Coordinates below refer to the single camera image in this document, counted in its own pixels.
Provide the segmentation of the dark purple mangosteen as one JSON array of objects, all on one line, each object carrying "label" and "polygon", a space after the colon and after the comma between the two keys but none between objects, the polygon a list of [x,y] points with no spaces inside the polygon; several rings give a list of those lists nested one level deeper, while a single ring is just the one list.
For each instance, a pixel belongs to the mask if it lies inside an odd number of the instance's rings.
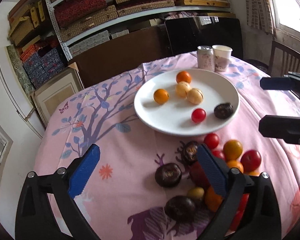
[{"label": "dark purple mangosteen", "polygon": [[224,120],[232,116],[234,107],[229,102],[221,103],[214,108],[213,113],[216,118]]}]

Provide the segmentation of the framed picture board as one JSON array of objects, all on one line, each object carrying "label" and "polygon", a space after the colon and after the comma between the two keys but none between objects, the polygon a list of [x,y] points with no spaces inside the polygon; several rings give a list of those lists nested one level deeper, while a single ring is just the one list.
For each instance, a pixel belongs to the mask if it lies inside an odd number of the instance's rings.
[{"label": "framed picture board", "polygon": [[64,100],[83,89],[77,63],[73,62],[65,70],[35,90],[31,94],[31,98],[44,126],[47,126],[55,110],[64,113],[68,108],[67,103],[58,108]]}]

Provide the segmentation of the pale yellow round fruit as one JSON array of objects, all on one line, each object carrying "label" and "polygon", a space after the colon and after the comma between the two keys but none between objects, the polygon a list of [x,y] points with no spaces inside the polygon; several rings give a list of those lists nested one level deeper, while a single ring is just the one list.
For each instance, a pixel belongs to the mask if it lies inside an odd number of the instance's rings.
[{"label": "pale yellow round fruit", "polygon": [[187,97],[187,93],[192,89],[189,83],[181,81],[175,86],[175,93],[182,98]]}]

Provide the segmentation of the red cherry tomato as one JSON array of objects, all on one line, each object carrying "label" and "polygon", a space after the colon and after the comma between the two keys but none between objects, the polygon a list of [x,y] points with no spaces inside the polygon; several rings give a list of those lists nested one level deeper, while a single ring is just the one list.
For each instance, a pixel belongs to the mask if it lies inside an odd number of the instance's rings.
[{"label": "red cherry tomato", "polygon": [[206,118],[206,111],[202,108],[195,109],[191,114],[191,120],[198,124],[205,120]]}]

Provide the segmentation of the checked curtain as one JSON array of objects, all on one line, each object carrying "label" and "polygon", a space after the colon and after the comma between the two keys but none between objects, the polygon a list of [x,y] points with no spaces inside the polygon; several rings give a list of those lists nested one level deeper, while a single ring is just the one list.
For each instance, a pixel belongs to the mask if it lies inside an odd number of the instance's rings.
[{"label": "checked curtain", "polygon": [[275,20],[271,0],[245,0],[247,25],[266,34],[275,34]]}]

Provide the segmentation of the yellow orange fruit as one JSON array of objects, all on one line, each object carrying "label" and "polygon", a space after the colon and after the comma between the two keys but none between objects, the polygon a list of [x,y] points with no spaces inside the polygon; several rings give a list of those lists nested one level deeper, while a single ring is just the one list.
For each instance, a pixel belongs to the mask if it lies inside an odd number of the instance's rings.
[{"label": "yellow orange fruit", "polygon": [[156,103],[163,105],[168,102],[170,95],[165,89],[157,89],[153,94],[153,99]]}]

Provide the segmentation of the metal storage shelf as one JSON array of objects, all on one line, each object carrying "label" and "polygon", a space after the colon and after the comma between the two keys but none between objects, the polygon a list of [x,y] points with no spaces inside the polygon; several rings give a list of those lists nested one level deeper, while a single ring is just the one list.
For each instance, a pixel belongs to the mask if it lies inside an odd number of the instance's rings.
[{"label": "metal storage shelf", "polygon": [[230,12],[229,0],[46,0],[54,31],[65,58],[75,44],[110,26],[166,12]]}]

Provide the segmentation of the large orange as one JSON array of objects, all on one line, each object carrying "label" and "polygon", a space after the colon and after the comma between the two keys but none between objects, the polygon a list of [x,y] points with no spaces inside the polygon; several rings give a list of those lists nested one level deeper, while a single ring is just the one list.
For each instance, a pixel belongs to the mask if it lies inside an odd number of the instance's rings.
[{"label": "large orange", "polygon": [[204,196],[204,201],[207,208],[212,212],[217,212],[224,198],[216,194],[211,186],[205,191]]}]

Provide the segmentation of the white paper cup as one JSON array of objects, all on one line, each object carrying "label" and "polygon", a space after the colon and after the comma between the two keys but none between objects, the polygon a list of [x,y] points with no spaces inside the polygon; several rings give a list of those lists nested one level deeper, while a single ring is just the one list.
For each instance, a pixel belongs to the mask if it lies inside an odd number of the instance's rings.
[{"label": "white paper cup", "polygon": [[213,45],[216,72],[225,72],[229,66],[232,48],[224,45]]}]

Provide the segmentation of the yellow tomato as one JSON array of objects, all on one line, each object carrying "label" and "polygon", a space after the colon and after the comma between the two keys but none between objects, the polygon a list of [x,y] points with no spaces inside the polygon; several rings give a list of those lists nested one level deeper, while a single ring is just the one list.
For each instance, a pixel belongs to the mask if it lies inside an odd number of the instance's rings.
[{"label": "yellow tomato", "polygon": [[226,160],[236,160],[243,153],[243,145],[238,140],[229,140],[223,146],[223,153]]}]

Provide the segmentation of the wooden chair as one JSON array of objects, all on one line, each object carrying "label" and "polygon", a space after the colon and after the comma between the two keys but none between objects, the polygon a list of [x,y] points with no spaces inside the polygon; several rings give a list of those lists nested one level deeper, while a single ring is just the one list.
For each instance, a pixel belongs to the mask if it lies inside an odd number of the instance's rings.
[{"label": "wooden chair", "polygon": [[[281,52],[281,61],[279,63],[275,63],[275,53],[277,50]],[[300,74],[300,53],[280,42],[272,41],[267,73],[273,75],[273,72],[279,76],[284,76],[288,72]]]}]

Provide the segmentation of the white plate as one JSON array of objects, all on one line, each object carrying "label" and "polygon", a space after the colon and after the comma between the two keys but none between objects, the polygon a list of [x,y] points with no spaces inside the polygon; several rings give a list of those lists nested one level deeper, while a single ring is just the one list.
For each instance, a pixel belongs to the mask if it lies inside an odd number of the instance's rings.
[{"label": "white plate", "polygon": [[[197,68],[188,69],[187,72],[192,77],[190,86],[200,89],[204,96],[203,102],[196,106],[175,93],[175,78],[180,71],[176,69],[161,73],[140,87],[134,98],[134,109],[139,119],[158,132],[179,137],[196,137],[228,125],[240,106],[239,93],[235,86],[220,74]],[[168,91],[170,95],[168,102],[163,105],[153,99],[154,92],[160,88]],[[234,113],[227,119],[218,119],[213,110],[225,102],[233,105]],[[205,120],[198,124],[191,120],[191,114],[197,108],[206,111]]]}]

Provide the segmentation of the pink drink can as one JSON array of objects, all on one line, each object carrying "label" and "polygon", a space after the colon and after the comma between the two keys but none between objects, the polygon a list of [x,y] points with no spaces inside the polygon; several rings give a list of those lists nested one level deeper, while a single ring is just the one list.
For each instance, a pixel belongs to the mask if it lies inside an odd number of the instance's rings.
[{"label": "pink drink can", "polygon": [[210,46],[198,46],[197,47],[197,62],[198,68],[214,72],[214,52]]}]

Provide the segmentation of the dark red plum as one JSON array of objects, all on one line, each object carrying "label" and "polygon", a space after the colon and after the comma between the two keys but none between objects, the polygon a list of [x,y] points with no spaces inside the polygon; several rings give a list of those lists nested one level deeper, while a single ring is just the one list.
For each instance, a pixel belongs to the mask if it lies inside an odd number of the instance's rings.
[{"label": "dark red plum", "polygon": [[244,172],[253,172],[259,168],[262,162],[262,157],[257,150],[248,150],[241,157],[241,164]]}]

